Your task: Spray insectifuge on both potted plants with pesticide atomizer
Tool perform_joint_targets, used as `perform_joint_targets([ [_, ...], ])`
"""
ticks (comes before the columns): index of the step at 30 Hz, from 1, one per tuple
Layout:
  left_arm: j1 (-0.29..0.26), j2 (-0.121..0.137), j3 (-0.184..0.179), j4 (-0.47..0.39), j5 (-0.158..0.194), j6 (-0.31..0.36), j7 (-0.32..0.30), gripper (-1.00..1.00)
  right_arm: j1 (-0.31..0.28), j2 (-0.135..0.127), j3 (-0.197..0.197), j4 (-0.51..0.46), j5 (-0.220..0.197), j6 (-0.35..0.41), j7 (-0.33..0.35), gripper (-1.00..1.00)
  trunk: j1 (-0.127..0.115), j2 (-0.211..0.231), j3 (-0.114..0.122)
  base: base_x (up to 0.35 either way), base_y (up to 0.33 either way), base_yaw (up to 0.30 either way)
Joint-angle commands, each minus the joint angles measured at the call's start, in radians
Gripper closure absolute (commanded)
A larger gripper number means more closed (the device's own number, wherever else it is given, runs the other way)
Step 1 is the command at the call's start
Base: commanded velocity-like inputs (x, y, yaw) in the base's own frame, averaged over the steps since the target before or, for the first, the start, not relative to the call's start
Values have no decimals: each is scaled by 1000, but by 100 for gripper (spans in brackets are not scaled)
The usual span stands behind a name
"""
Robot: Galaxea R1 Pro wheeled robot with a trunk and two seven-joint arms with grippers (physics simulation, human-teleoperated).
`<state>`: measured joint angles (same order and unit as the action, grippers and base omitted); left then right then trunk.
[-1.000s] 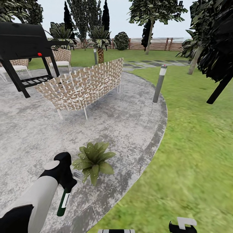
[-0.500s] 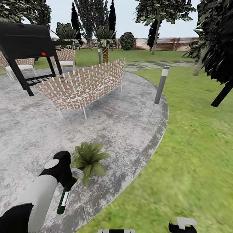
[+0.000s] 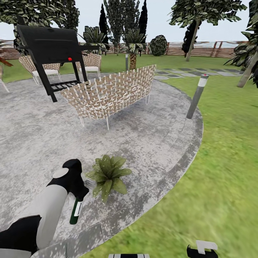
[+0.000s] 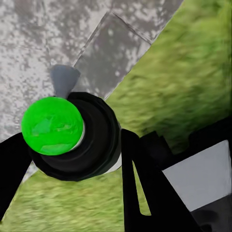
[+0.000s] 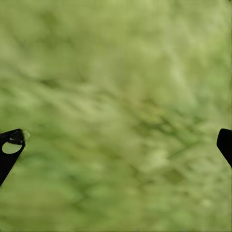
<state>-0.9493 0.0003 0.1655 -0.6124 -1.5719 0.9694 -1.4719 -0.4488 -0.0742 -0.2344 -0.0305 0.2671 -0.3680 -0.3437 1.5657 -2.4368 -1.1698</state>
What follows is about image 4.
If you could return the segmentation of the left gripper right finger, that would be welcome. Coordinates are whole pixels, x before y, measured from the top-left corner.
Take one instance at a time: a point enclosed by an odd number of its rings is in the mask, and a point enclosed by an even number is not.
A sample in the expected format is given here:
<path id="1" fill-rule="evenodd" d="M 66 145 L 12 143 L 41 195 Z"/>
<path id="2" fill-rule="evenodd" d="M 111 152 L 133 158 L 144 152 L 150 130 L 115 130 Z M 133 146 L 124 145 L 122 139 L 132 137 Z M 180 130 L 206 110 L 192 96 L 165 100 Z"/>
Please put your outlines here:
<path id="1" fill-rule="evenodd" d="M 125 232 L 203 232 L 140 137 L 121 129 Z M 151 212 L 140 213 L 134 161 Z"/>

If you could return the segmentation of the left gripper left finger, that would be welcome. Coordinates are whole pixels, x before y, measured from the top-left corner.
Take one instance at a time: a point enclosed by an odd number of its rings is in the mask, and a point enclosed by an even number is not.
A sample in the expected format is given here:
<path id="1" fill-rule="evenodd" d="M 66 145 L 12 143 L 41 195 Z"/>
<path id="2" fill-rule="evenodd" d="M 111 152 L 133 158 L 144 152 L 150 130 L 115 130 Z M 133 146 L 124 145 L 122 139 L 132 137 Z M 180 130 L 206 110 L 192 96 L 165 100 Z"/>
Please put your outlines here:
<path id="1" fill-rule="evenodd" d="M 28 144 L 21 132 L 0 143 L 0 222 L 31 162 Z"/>

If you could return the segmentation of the insectifuge atomizer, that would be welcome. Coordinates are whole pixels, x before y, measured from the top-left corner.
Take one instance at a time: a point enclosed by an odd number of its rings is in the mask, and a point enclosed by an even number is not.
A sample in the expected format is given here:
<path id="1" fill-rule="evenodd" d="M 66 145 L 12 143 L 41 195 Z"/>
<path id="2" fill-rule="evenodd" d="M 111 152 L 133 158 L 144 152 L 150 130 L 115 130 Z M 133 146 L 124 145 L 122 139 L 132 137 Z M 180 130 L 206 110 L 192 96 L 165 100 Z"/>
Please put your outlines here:
<path id="1" fill-rule="evenodd" d="M 21 131 L 35 165 L 47 176 L 82 181 L 122 166 L 120 124 L 112 108 L 88 92 L 71 92 L 81 76 L 51 65 L 55 96 L 32 103 Z"/>

